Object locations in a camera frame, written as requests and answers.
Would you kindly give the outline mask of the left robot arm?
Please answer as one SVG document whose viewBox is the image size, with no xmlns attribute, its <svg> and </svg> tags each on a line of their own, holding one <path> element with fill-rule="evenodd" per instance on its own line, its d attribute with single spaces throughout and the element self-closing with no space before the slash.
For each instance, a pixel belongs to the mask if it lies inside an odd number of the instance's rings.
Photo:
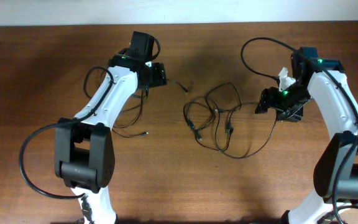
<svg viewBox="0 0 358 224">
<path fill-rule="evenodd" d="M 115 223 L 108 184 L 115 166 L 111 131 L 126 101 L 141 88 L 167 83 L 153 48 L 160 44 L 135 31 L 130 46 L 109 60 L 106 76 L 74 118 L 60 118 L 55 130 L 55 174 L 80 203 L 83 223 Z"/>
</svg>

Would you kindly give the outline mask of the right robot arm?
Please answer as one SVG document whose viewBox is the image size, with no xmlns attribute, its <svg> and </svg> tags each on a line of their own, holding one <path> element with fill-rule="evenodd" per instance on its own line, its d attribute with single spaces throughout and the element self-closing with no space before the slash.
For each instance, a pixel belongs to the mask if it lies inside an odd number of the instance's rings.
<svg viewBox="0 0 358 224">
<path fill-rule="evenodd" d="M 330 142 L 314 168 L 314 189 L 280 221 L 340 223 L 341 212 L 358 209 L 358 104 L 340 61 L 319 57 L 314 47 L 301 47 L 292 53 L 291 67 L 292 77 L 283 68 L 278 86 L 262 91 L 255 113 L 274 109 L 277 120 L 298 122 L 304 105 L 315 100 Z"/>
</svg>

